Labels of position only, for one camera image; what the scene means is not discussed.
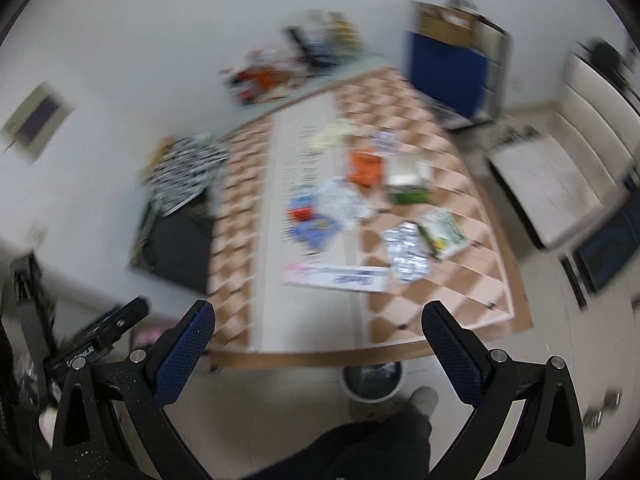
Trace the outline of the long white pink box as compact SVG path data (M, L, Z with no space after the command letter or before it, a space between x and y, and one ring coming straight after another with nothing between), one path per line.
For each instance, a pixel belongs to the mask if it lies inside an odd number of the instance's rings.
M386 266L294 263L284 270L283 283L346 292L385 292L390 284L390 269Z

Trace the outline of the patterned dining table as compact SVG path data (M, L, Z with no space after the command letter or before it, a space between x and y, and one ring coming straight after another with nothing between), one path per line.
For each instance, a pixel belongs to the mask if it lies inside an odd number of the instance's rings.
M262 114L229 148L208 264L214 365L427 356L432 300L485 340L532 326L495 209L393 67Z

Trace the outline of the white round trash bin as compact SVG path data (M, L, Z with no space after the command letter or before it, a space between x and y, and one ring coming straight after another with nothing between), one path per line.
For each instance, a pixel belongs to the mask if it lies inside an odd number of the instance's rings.
M377 404L390 400L402 386L405 367L401 362L346 366L341 370L341 384L356 402Z

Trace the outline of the chrome dumbbell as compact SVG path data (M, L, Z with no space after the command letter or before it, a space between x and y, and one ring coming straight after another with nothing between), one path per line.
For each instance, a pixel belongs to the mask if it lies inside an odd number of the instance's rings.
M600 405L592 406L585 411L582 416L582 426L587 430L596 430L602 424L605 414L614 413L620 407L622 402L622 392L620 390L608 390L605 393L603 402Z

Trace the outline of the white cushioned bench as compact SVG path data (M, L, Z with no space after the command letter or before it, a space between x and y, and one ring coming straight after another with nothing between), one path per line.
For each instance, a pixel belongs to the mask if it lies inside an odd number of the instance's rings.
M496 146L487 161L526 218L535 243L552 248L622 197L638 157L638 110L573 54L548 125Z

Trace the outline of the blue board on chair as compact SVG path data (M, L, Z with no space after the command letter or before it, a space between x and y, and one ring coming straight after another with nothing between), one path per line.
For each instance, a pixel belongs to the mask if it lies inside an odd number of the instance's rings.
M408 79L427 96L471 119L482 104L489 60L416 32L409 34Z

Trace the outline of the person legs dark trousers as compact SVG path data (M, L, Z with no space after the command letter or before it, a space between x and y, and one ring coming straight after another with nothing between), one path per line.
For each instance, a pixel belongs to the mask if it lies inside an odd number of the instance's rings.
M374 422L336 427L253 479L425 479L432 433L428 417L409 408Z

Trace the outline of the green white cardboard box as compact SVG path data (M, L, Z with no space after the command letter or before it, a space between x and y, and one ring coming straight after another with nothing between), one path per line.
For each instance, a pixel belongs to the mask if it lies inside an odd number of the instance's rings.
M426 204L432 195L432 167L418 153L392 155L385 164L383 184L394 205Z

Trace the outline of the blue red wrapper pile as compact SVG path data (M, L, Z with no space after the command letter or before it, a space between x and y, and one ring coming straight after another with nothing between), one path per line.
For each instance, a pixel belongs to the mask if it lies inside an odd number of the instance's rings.
M340 225L328 214L318 211L318 195L310 185L298 186L288 203L288 216L293 221L288 234L313 252L323 252Z

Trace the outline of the green white snack bag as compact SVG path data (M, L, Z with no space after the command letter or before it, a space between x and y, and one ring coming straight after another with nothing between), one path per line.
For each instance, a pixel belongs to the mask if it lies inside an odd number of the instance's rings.
M449 259L470 244L448 209L431 209L416 220L416 223L436 259Z

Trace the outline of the brown cardboard box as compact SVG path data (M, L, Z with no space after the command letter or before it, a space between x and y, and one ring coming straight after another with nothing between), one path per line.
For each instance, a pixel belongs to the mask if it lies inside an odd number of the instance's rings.
M412 6L419 35L448 46L472 47L478 21L476 13L419 1L413 1Z

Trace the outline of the pale yellow crumpled paper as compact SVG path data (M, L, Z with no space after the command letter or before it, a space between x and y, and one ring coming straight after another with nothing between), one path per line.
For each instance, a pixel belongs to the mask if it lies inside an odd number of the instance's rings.
M334 148L339 148L356 130L357 127L352 122L344 119L337 120L314 134L308 140L307 148L314 154L321 154Z

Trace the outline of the silver pill blister pack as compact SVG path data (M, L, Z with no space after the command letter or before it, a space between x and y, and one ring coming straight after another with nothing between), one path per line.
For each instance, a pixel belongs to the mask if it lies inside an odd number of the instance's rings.
M419 227L404 222L382 233L394 277L399 283L426 278L431 271Z

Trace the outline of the white crumpled plastic wrapper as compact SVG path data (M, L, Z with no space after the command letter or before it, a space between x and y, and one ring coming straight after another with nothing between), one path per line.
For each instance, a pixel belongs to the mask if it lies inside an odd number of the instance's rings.
M318 208L346 231L353 231L362 220L370 220L374 214L358 188L340 177L333 177L320 186Z

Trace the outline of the grey right slipper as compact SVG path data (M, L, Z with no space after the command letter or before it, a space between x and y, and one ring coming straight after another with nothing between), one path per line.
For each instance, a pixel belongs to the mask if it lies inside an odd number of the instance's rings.
M431 387L422 386L413 391L407 401L407 408L419 415L431 418L437 408L439 395L437 391Z

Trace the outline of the black chair under cloth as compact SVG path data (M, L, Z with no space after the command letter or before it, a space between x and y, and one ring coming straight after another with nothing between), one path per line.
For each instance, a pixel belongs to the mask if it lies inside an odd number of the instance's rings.
M147 204L132 246L130 266L172 284L207 294L216 218L206 192L163 217Z

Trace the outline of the orange snack packet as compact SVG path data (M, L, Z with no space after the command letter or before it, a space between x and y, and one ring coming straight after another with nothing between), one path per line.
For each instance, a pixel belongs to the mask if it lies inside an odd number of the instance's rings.
M383 157L372 151L351 150L347 177L356 185L377 188L382 183Z

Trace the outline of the wall picture frame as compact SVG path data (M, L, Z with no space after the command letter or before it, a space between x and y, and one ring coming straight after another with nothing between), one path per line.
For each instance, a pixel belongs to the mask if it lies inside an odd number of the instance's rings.
M14 110L1 132L9 140L9 148L16 146L34 162L73 110L73 105L45 81Z

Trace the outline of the bottles and snacks cluster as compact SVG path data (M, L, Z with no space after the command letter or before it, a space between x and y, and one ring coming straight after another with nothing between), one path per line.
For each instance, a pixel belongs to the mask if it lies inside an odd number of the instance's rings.
M341 12L310 10L304 24L288 25L282 35L284 44L250 51L239 66L219 72L235 102L279 101L366 53L357 27Z

